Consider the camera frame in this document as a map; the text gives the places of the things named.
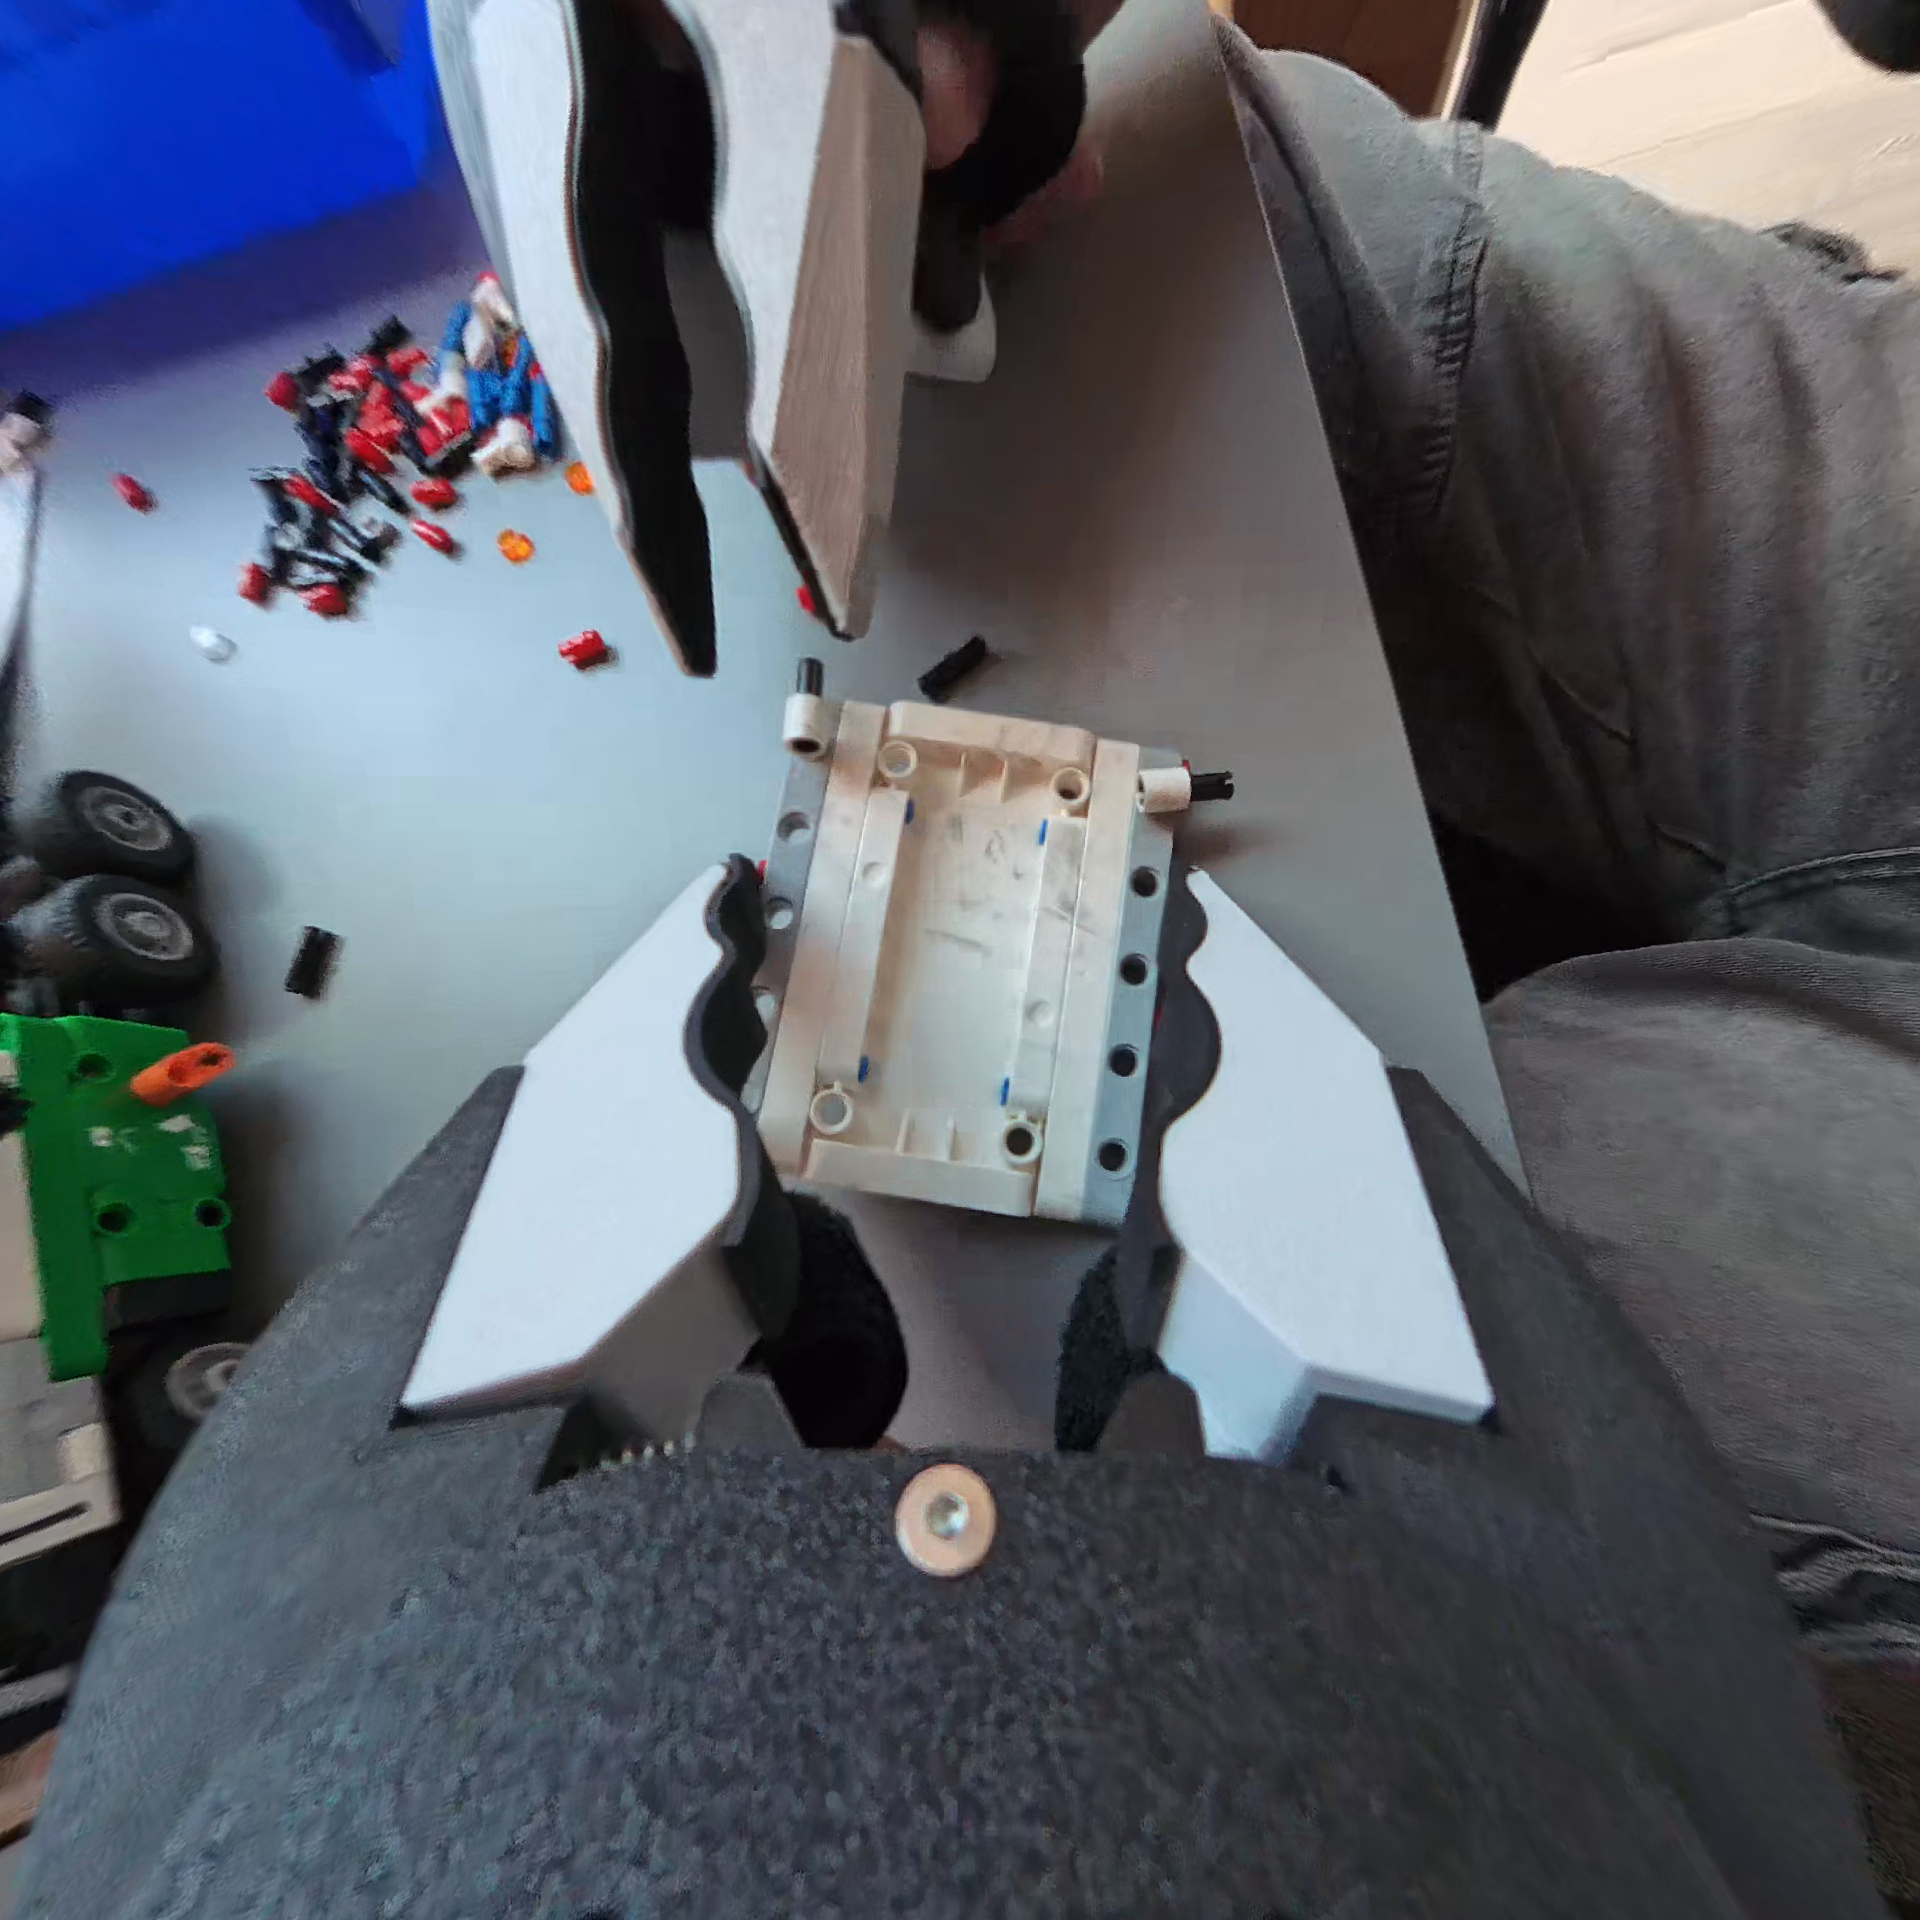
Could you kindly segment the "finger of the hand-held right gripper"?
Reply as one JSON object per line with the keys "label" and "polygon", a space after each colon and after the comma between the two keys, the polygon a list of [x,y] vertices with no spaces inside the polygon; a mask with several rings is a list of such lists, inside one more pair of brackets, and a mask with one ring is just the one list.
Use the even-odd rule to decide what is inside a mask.
{"label": "finger of the hand-held right gripper", "polygon": [[665,5],[429,3],[451,147],[676,667],[715,672],[697,383],[675,264],[713,200],[705,83]]}
{"label": "finger of the hand-held right gripper", "polygon": [[712,112],[743,441],[817,609],[873,624],[897,495],[925,135],[912,5],[673,3]]}

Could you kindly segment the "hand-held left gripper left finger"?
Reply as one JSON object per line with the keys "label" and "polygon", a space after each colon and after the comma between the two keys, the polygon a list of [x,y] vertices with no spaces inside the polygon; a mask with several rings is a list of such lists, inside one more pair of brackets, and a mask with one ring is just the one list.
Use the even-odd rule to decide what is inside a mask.
{"label": "hand-held left gripper left finger", "polygon": [[400,1393],[415,1421],[693,1424],[801,1302],[801,1224],[745,1087],[756,867],[699,870],[525,1053]]}

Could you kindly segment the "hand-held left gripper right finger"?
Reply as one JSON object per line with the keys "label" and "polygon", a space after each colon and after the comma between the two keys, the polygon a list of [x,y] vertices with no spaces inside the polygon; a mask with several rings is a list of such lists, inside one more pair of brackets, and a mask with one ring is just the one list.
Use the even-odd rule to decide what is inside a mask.
{"label": "hand-held left gripper right finger", "polygon": [[1212,1456],[1281,1461],[1321,1400],[1495,1405],[1384,1053],[1200,870],[1162,928],[1114,1287]]}

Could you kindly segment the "white lego panel assembly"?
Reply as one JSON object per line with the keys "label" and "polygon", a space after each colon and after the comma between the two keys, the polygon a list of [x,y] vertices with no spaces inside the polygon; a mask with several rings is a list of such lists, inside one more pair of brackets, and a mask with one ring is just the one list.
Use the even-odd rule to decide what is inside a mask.
{"label": "white lego panel assembly", "polygon": [[837,701],[802,657],[749,1105],[792,1184],[1116,1230],[1176,831],[1234,775],[1082,726]]}

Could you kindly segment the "pile of small lego pieces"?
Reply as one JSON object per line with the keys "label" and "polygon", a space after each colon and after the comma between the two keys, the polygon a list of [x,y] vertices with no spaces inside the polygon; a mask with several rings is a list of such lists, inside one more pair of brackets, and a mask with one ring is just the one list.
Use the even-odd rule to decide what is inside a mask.
{"label": "pile of small lego pieces", "polygon": [[328,348],[282,368],[266,400],[293,428],[298,455],[250,473],[260,533],[235,593],[252,607],[284,598],[345,620],[400,541],[464,555],[455,521],[473,486],[564,479],[568,464],[585,462],[495,269],[451,307],[435,343],[386,317],[347,351]]}

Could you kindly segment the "white green lego truck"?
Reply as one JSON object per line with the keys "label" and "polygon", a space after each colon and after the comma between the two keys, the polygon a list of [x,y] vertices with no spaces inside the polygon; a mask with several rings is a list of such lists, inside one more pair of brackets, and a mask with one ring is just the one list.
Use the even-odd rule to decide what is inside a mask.
{"label": "white green lego truck", "polygon": [[132,1527],[223,1397],[233,1052],[99,1014],[2,1017],[2,1677],[71,1665]]}

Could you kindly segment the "black lego wheel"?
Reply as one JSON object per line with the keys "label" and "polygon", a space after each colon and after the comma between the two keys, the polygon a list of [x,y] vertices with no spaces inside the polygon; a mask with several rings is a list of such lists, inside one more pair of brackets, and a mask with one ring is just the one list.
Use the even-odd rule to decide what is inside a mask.
{"label": "black lego wheel", "polygon": [[124,876],[177,884],[197,864],[191,830],[145,789],[100,772],[65,772],[15,816],[18,852],[55,879]]}
{"label": "black lego wheel", "polygon": [[23,967],[61,1006],[129,1007],[194,999],[219,955],[194,911],[116,876],[59,883],[11,918]]}

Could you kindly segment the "person's right hand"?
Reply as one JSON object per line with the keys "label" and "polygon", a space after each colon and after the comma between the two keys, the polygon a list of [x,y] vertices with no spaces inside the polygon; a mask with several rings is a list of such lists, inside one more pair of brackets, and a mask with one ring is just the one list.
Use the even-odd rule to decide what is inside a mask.
{"label": "person's right hand", "polygon": [[1091,43],[1120,3],[925,5],[920,23],[925,215],[952,264],[1039,238],[1097,196]]}

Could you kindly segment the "brown cardboard box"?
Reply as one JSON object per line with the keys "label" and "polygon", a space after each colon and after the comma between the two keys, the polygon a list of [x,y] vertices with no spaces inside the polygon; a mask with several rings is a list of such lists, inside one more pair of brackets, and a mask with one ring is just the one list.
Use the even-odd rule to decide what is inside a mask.
{"label": "brown cardboard box", "polygon": [[1400,107],[1447,107],[1476,3],[1212,3],[1264,49],[1349,65]]}

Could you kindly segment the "blue plastic bin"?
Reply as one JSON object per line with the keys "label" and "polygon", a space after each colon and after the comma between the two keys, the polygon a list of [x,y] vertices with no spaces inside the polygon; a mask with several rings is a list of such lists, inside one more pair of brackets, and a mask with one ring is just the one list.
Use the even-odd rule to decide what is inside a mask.
{"label": "blue plastic bin", "polygon": [[5,3],[2,326],[410,192],[420,3]]}

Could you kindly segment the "person's grey trousers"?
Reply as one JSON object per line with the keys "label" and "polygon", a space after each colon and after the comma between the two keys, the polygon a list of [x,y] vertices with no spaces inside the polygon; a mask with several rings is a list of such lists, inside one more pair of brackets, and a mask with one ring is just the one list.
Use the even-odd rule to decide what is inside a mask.
{"label": "person's grey trousers", "polygon": [[1443,833],[1523,1160],[1747,1501],[1916,1916],[1916,847],[1649,913]]}

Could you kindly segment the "black chair leg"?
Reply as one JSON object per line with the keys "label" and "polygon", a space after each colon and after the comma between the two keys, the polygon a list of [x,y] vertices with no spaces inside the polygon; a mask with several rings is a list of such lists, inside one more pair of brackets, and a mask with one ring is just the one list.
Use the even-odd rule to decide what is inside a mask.
{"label": "black chair leg", "polygon": [[1505,117],[1547,3],[1472,3],[1444,117],[1495,131]]}

